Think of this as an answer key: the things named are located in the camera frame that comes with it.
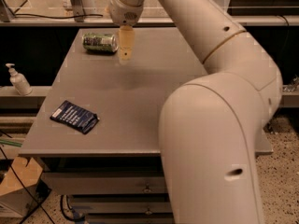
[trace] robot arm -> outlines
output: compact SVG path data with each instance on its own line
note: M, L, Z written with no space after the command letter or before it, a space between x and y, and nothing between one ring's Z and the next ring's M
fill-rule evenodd
M134 25L143 1L110 0L112 20ZM160 116L175 221L264 224L254 151L279 106L280 72L212 0L159 1L209 73L172 93Z

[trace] soap dispenser bottle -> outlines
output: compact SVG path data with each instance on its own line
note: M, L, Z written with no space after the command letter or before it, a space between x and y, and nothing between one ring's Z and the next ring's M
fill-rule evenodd
M18 73L13 68L14 66L14 63L6 64L6 67L9 69L8 72L10 73L10 82L20 95L27 95L32 91L32 88L30 87L25 76L21 73Z

